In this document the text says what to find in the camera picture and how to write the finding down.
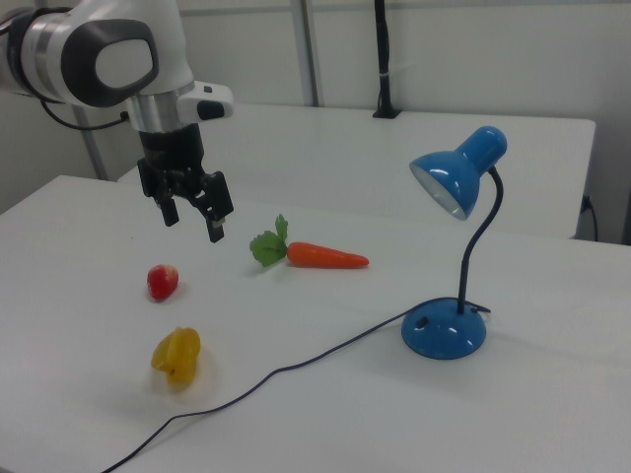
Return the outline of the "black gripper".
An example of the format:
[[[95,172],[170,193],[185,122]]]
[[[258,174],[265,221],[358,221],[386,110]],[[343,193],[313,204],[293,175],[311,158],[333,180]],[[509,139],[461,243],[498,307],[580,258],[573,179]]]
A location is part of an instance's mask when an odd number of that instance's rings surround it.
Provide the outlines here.
[[[167,177],[172,173],[186,178],[186,199],[202,215],[211,242],[224,237],[224,223],[234,211],[225,176],[220,171],[204,173],[201,132],[197,124],[175,131],[139,133],[144,157],[137,162],[143,192],[154,197],[167,227],[178,222],[178,212]]]

